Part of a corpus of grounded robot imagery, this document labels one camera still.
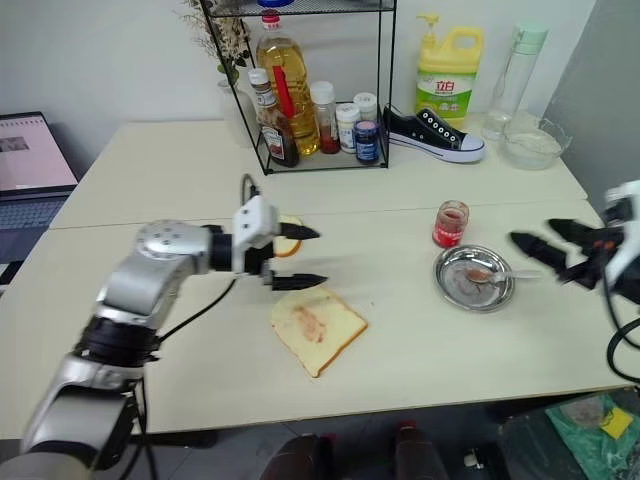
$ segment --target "blue can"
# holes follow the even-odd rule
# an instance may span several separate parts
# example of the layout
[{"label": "blue can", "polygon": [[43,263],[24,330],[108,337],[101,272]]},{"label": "blue can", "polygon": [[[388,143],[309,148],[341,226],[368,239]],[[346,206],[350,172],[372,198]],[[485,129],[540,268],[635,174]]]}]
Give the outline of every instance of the blue can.
[{"label": "blue can", "polygon": [[353,129],[356,140],[356,158],[369,165],[378,161],[378,124],[371,120],[361,120]]}]

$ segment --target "green bag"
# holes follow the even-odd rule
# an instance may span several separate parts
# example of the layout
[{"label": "green bag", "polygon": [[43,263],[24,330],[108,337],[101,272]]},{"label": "green bag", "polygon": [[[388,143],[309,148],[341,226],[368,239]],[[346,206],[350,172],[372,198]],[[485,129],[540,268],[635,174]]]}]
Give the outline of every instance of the green bag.
[{"label": "green bag", "polygon": [[[609,395],[598,398],[602,400],[604,412],[617,406]],[[577,425],[561,408],[549,408],[546,414],[589,480],[612,480],[616,473],[628,468],[627,458],[640,436],[638,417],[629,413],[633,422],[616,440],[600,427]]]}]

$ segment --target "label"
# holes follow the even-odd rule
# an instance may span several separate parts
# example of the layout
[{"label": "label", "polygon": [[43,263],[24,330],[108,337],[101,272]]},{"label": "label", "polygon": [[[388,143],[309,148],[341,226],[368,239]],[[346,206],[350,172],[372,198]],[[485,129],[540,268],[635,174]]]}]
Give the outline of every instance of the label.
[{"label": "label", "polygon": [[618,407],[613,409],[602,420],[600,428],[607,432],[609,436],[618,440],[633,423],[633,417]]},{"label": "label", "polygon": [[353,128],[338,128],[338,133],[340,134],[340,145],[342,148],[348,148],[353,150],[356,148],[356,141],[353,133]]},{"label": "label", "polygon": [[475,73],[418,72],[416,112],[430,108],[443,119],[464,118]]},{"label": "label", "polygon": [[361,162],[375,162],[378,160],[378,144],[356,142],[356,157]]},{"label": "label", "polygon": [[336,117],[334,115],[331,115],[331,138],[333,138],[334,140],[338,140],[338,122],[336,121]]},{"label": "label", "polygon": [[436,224],[433,229],[433,240],[444,248],[455,247],[462,240],[462,234],[464,232],[449,232],[444,229],[441,225]]},{"label": "label", "polygon": [[282,148],[282,135],[271,127],[262,127],[262,135],[267,142],[269,152],[276,158],[284,160],[284,149]]},{"label": "label", "polygon": [[270,107],[276,103],[276,96],[271,89],[266,92],[256,92],[256,99],[261,107]]}]

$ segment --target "glass bowl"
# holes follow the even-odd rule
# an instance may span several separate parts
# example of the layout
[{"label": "glass bowl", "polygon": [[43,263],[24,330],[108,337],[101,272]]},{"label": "glass bowl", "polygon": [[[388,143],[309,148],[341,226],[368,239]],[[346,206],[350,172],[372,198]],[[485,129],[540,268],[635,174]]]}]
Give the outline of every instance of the glass bowl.
[{"label": "glass bowl", "polygon": [[560,125],[520,113],[505,127],[500,148],[515,167],[543,170],[552,166],[570,143],[571,137]]}]

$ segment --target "table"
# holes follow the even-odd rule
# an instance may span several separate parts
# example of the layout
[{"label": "table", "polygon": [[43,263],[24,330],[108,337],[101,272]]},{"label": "table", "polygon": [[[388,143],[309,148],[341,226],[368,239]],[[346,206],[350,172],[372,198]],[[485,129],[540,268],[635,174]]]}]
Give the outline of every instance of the table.
[{"label": "table", "polygon": [[[619,386],[605,348],[612,329],[598,293],[542,280],[519,285],[491,314],[437,293],[430,239],[435,209],[304,215],[323,236],[281,273],[330,277],[327,286],[369,328],[311,379],[272,331],[281,294],[242,279],[228,298],[171,339],[148,365],[154,432],[196,430],[356,412],[589,391]],[[540,268],[507,240],[552,217],[596,223],[580,200],[471,208],[467,243],[501,253],[513,269]],[[77,340],[109,272],[140,225],[48,231],[0,301],[0,438],[21,435],[57,362]],[[552,237],[547,230],[547,238]],[[216,296],[228,274],[189,279],[165,328]],[[635,307],[617,299],[622,318]],[[622,368],[637,358],[621,347]]]},{"label": "table", "polygon": [[[469,130],[479,127],[480,117],[471,117]],[[52,228],[231,218],[245,172],[273,204],[294,215],[435,208],[452,198],[470,206],[586,198],[562,162],[540,172],[517,170],[496,144],[488,147],[477,165],[448,164],[393,145],[388,170],[264,177],[253,150],[228,141],[224,122],[129,124],[93,164]]]}]

